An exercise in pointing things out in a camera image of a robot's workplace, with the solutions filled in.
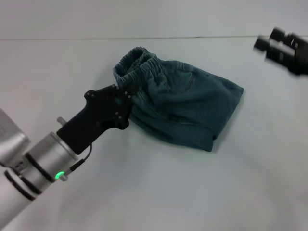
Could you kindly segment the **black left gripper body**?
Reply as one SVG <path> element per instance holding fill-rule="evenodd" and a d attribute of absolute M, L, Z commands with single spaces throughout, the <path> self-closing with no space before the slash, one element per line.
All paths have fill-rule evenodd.
<path fill-rule="evenodd" d="M 85 107 L 57 131 L 76 154 L 82 153 L 108 129 L 126 129 L 131 112 L 130 84 L 89 90 L 84 97 Z"/>

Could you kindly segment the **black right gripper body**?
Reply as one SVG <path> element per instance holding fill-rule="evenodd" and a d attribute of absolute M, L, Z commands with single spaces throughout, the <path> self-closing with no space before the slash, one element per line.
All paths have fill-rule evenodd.
<path fill-rule="evenodd" d="M 266 50 L 266 58 L 287 68 L 294 75 L 307 75 L 308 42 L 294 33 L 286 33 L 285 40 L 274 41 L 281 42 L 282 45 L 290 48 L 293 53 L 288 53 L 283 49 L 283 46 L 274 47 L 270 45 Z"/>

